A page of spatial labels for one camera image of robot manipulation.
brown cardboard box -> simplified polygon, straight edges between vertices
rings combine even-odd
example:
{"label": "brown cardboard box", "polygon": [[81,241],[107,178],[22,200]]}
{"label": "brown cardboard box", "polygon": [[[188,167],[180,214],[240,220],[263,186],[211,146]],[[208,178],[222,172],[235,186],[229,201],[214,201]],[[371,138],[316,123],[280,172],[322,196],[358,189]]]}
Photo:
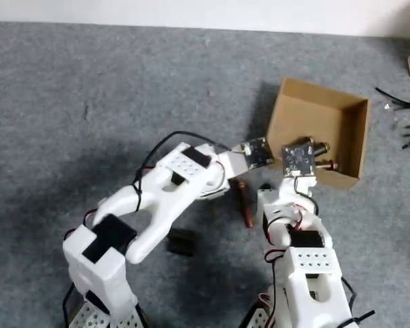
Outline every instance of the brown cardboard box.
{"label": "brown cardboard box", "polygon": [[285,78],[275,103],[267,140],[279,167],[281,147],[302,137],[328,142],[328,153],[316,161],[333,159],[339,171],[316,169],[318,181],[351,188],[363,171],[370,102],[337,90]]}

gray carpet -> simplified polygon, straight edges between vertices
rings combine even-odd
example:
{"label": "gray carpet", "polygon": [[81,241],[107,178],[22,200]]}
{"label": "gray carpet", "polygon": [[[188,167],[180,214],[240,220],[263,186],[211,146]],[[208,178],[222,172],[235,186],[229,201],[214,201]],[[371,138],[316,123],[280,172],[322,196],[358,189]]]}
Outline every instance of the gray carpet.
{"label": "gray carpet", "polygon": [[[406,40],[0,23],[0,327],[60,324],[64,232],[173,130],[228,145],[265,135],[283,77],[373,100],[363,179],[314,197],[359,292],[355,314],[377,311],[361,326],[410,327],[410,149],[373,89],[410,99],[408,54]],[[159,155],[181,140],[197,144],[177,138]],[[233,193],[195,203],[176,226],[200,234],[194,258],[161,244],[128,268],[153,327],[237,327],[271,281],[260,226],[244,228]]]}

white wall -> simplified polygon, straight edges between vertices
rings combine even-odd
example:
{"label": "white wall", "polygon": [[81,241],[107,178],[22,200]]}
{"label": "white wall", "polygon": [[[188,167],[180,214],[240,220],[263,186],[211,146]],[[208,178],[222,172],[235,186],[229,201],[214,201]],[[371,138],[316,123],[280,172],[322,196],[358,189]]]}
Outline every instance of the white wall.
{"label": "white wall", "polygon": [[0,0],[0,21],[410,38],[410,0]]}

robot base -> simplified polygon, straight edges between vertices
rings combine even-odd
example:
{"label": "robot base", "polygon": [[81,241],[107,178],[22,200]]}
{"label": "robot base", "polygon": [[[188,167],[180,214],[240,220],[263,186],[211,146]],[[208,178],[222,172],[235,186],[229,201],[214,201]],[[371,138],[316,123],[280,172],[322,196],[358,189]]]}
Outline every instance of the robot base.
{"label": "robot base", "polygon": [[90,302],[85,302],[74,316],[69,328],[148,328],[142,312],[139,314],[136,308],[131,313],[131,317],[121,321],[119,325],[113,326],[110,323],[108,315]]}

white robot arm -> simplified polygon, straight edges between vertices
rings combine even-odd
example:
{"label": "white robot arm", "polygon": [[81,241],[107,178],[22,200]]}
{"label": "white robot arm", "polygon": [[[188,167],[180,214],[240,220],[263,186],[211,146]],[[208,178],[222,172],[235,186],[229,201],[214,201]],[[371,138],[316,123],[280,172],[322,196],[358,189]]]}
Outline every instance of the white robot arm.
{"label": "white robot arm", "polygon": [[[273,264],[274,281],[262,296],[264,306],[253,311],[246,327],[260,322],[266,328],[357,328],[359,321],[374,314],[352,317],[331,236],[311,198],[310,188],[316,185],[314,157],[322,149],[326,152],[328,147],[316,147],[312,139],[284,147],[279,189],[258,191],[256,216],[273,246],[265,260]],[[269,260],[271,254],[278,255]],[[276,260],[282,261],[282,285],[275,281]]]}
{"label": "white robot arm", "polygon": [[[265,156],[258,156],[259,149]],[[102,201],[92,230],[81,225],[64,241],[76,289],[114,323],[130,316],[137,297],[126,281],[125,259],[140,263],[194,200],[222,195],[230,188],[228,179],[271,161],[265,138],[221,154],[208,144],[196,148],[179,144],[135,186],[125,186]],[[139,236],[118,219],[137,210],[152,214],[149,226]]]}
{"label": "white robot arm", "polygon": [[[272,251],[282,258],[284,285],[277,286],[274,280],[266,294],[266,306],[255,309],[240,327],[357,327],[331,236],[310,197],[310,188],[316,184],[314,148],[312,140],[284,148],[281,187],[258,192],[258,221],[263,222]],[[81,225],[64,241],[76,289],[106,314],[112,327],[134,317],[140,317],[136,327],[146,327],[137,297],[126,280],[126,260],[140,263],[194,200],[223,195],[230,188],[228,179],[269,164],[272,159],[267,153],[264,138],[221,154],[208,144],[196,148],[179,144],[135,185],[103,200],[92,230]],[[139,236],[118,219],[137,210],[152,214],[150,225]]]}

